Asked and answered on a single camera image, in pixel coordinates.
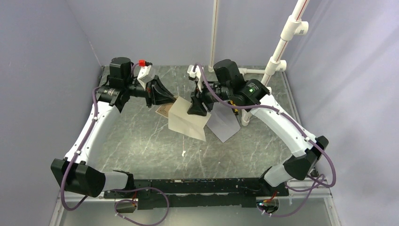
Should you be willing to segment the tan lined letter paper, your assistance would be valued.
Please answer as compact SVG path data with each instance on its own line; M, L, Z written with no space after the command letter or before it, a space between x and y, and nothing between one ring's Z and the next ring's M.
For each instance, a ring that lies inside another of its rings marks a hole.
M163 104L158 107L156 113L168 118L168 128L188 137L206 141L204 127L209 121L211 114L205 116L188 114L191 103L186 99L177 96L172 104Z

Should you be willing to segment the grey envelope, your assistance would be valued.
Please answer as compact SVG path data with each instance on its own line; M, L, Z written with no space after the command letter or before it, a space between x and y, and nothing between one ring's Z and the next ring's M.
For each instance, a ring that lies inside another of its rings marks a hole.
M241 128L232 109L221 103L214 103L210 114L206 126L222 143L235 135Z

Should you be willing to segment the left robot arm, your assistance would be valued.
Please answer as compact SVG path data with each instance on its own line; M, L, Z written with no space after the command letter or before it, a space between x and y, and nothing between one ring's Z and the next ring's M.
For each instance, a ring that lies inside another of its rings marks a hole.
M176 100L155 75L149 61L133 63L127 57L116 57L108 69L103 73L103 81L92 91L92 109L74 145L64 158L51 163L62 197L66 192L97 197L101 192L113 190L124 198L132 196L136 189L133 174L95 169L93 163L98 152L130 98L144 100L147 107L172 104Z

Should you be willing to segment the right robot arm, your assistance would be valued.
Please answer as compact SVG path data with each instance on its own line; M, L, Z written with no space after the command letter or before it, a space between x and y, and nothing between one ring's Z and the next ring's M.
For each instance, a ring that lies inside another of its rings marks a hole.
M234 110L244 110L265 123L289 148L291 156L269 167L259 178L259 189L271 195L291 179L304 180L328 145L325 136L315 136L297 123L259 80L245 80L237 64L225 59L214 65L216 81L208 81L199 64L187 73L195 81L188 114L205 116L216 102Z

